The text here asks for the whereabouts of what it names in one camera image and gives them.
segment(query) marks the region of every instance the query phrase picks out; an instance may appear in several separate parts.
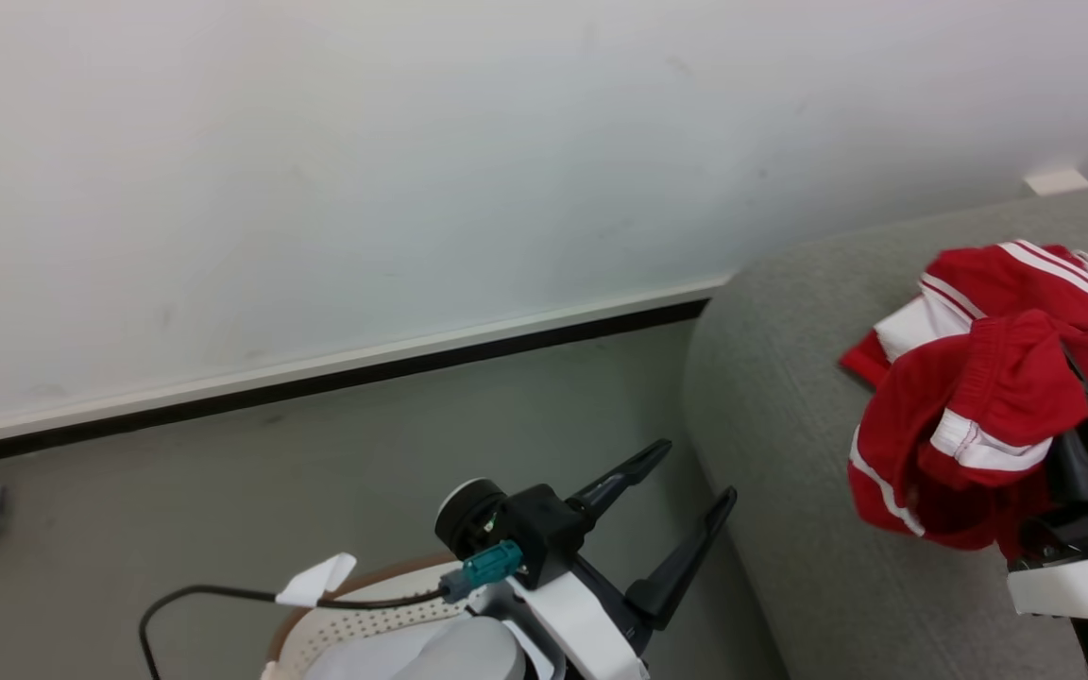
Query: gray floor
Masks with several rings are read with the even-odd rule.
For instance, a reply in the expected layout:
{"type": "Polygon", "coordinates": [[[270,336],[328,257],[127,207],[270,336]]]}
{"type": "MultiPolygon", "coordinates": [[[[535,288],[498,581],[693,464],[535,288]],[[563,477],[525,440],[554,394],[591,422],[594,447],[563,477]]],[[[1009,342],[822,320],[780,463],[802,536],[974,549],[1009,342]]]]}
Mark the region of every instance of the gray floor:
{"type": "MultiPolygon", "coordinates": [[[[360,571],[431,555],[436,508],[466,479],[562,494],[669,436],[669,459],[583,551],[627,586],[713,497],[677,401],[690,332],[654,327],[0,461],[0,679],[145,677],[135,626],[165,591],[277,590],[341,551],[360,571]]],[[[169,608],[153,623],[165,679],[258,679],[284,614],[215,598],[169,608]]],[[[725,542],[647,660],[660,679],[771,677],[777,656],[725,542]]]]}

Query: red clothing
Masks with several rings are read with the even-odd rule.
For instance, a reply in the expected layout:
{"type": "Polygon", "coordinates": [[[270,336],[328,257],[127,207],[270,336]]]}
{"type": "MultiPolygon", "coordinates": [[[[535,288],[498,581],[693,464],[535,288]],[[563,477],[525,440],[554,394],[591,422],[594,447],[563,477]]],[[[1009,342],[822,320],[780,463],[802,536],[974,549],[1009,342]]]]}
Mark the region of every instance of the red clothing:
{"type": "Polygon", "coordinates": [[[877,385],[851,448],[855,508],[899,533],[1017,555],[1019,522],[1049,508],[1052,436],[1088,415],[1062,351],[1088,378],[1088,262],[1026,242],[948,250],[920,288],[842,357],[877,385]]]}

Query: black baseboard trim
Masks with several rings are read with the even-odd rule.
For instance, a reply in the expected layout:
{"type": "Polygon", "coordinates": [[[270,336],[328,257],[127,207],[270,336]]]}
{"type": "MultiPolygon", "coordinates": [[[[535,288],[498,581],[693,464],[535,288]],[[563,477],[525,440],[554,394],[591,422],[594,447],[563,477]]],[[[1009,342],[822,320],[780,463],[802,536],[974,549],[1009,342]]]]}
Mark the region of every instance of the black baseboard trim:
{"type": "Polygon", "coordinates": [[[655,310],[602,319],[602,321],[567,325],[553,329],[553,331],[541,331],[518,337],[508,337],[508,339],[496,339],[493,343],[448,349],[445,353],[411,357],[407,360],[382,362],[382,364],[338,371],[338,373],[329,375],[271,384],[271,386],[258,387],[254,391],[234,392],[231,395],[208,397],[207,399],[186,401],[182,405],[162,406],[162,408],[119,415],[113,418],[79,422],[77,425],[55,426],[53,430],[9,436],[9,438],[0,440],[0,460],[44,450],[44,448],[63,447],[65,444],[98,440],[99,436],[144,430],[147,426],[168,425],[172,422],[207,417],[207,415],[246,409],[250,406],[271,405],[284,399],[318,395],[321,392],[342,391],[342,388],[354,387],[357,384],[379,383],[381,380],[425,373],[428,370],[461,366],[472,361],[492,360],[492,358],[527,353],[531,349],[590,341],[592,337],[629,333],[654,325],[688,321],[688,319],[697,318],[705,306],[707,306],[707,300],[670,305],[655,310]]]}

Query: white basket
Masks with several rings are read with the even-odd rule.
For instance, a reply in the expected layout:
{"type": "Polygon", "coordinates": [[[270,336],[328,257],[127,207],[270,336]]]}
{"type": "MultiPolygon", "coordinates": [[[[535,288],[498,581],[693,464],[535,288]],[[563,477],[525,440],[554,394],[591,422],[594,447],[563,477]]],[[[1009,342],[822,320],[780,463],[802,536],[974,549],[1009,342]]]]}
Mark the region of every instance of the white basket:
{"type": "MultiPolygon", "coordinates": [[[[440,586],[440,577],[460,567],[461,564],[450,555],[403,562],[372,576],[354,578],[327,596],[355,602],[409,597],[434,591],[440,586]]],[[[429,620],[452,619],[461,615],[466,605],[466,602],[448,605],[436,598],[420,605],[376,611],[302,608],[290,615],[272,639],[263,680],[304,680],[321,653],[333,645],[429,620]]]]}

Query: gray couch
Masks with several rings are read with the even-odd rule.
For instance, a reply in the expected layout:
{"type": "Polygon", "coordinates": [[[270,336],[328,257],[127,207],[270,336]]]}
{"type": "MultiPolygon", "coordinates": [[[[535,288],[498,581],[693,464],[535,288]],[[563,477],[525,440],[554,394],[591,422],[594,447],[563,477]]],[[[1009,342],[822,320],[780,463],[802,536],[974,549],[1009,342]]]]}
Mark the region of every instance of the gray couch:
{"type": "Polygon", "coordinates": [[[910,221],[747,265],[691,348],[687,418],[791,680],[1083,679],[1070,625],[1018,617],[999,553],[865,526],[846,485],[870,391],[834,362],[938,251],[1013,237],[1088,251],[1088,190],[910,221]]]}

